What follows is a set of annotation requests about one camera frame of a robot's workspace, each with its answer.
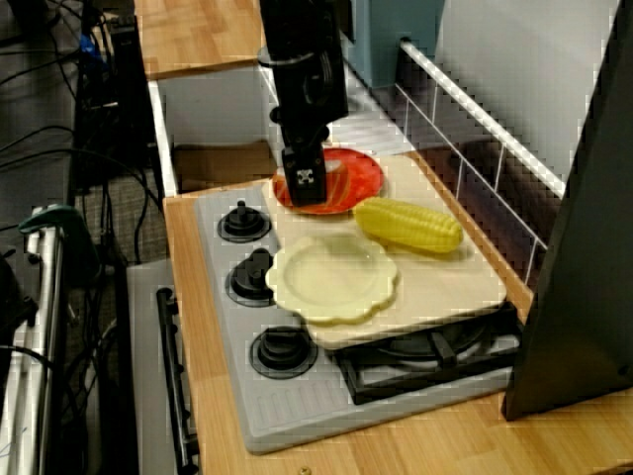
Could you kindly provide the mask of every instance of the plate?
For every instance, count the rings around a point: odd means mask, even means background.
[[[374,159],[351,148],[325,148],[327,201],[319,205],[294,207],[283,167],[273,175],[273,191],[286,208],[309,215],[332,215],[351,210],[365,198],[376,196],[385,176]]]
[[[353,323],[394,294],[396,264],[356,235],[302,237],[275,254],[266,284],[279,307],[316,324]]]

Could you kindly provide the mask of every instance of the red plate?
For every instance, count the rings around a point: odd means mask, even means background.
[[[365,153],[350,148],[325,148],[323,155],[326,163],[336,160],[341,162],[325,176],[327,201],[319,205],[294,207],[286,186],[286,177],[275,173],[273,190],[282,205],[309,215],[344,213],[364,199],[376,196],[383,186],[383,170]]]

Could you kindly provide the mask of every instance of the scalloped plate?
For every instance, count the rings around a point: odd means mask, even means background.
[[[275,254],[266,284],[280,307],[315,324],[354,323],[394,294],[396,264],[355,235],[302,237]]]

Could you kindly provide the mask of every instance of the wooden cutting board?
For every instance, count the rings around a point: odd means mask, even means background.
[[[380,196],[451,213],[411,158],[396,155],[374,159],[386,178]],[[271,181],[264,184],[262,193],[282,248],[304,236],[331,233],[364,236],[351,212],[310,216],[291,211],[277,201]],[[339,349],[472,319],[489,313],[505,299],[505,286],[466,233],[460,246],[448,254],[381,244],[400,273],[394,299],[359,324],[308,324],[316,344]]]

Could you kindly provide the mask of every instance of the black stove knob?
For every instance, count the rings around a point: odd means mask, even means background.
[[[266,286],[266,272],[273,265],[267,249],[255,249],[233,270],[230,286],[241,297],[251,300],[270,300],[273,291]]]
[[[249,208],[243,201],[237,202],[237,208],[228,213],[225,231],[234,236],[251,236],[260,232],[266,225],[261,213]]]
[[[264,332],[257,356],[266,367],[283,371],[298,367],[309,354],[310,341],[305,332],[280,327]]]

